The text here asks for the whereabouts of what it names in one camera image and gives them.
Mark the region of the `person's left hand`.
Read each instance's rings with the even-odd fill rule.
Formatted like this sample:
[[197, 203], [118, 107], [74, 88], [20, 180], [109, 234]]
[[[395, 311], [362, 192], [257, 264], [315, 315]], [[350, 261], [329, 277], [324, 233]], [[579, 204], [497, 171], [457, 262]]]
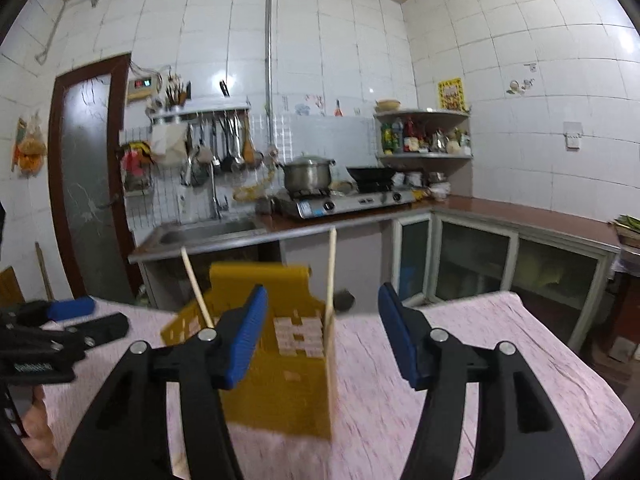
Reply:
[[22, 417], [27, 437], [23, 444], [39, 466], [48, 471], [58, 468], [58, 451], [54, 445], [54, 435], [49, 426], [48, 413], [44, 403], [43, 388], [32, 389], [32, 405]]

